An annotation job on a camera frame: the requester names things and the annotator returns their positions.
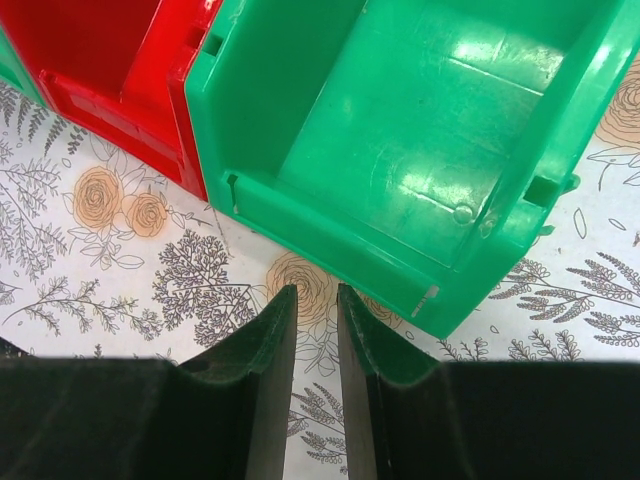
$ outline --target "tablecloth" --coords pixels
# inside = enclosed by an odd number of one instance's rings
[[[285,478],[344,478],[338,280],[6,85],[0,125],[2,339],[37,356],[180,363],[294,283]],[[554,232],[446,340],[367,304],[441,360],[637,361],[640,59],[576,173],[580,188],[548,220]]]

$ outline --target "floral tablecloth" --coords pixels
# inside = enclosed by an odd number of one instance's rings
[[[338,280],[4,85],[0,122],[1,337],[37,356],[179,363],[295,283],[285,478],[343,478]],[[576,173],[554,233],[450,338],[370,308],[442,360],[640,359],[640,59]]]

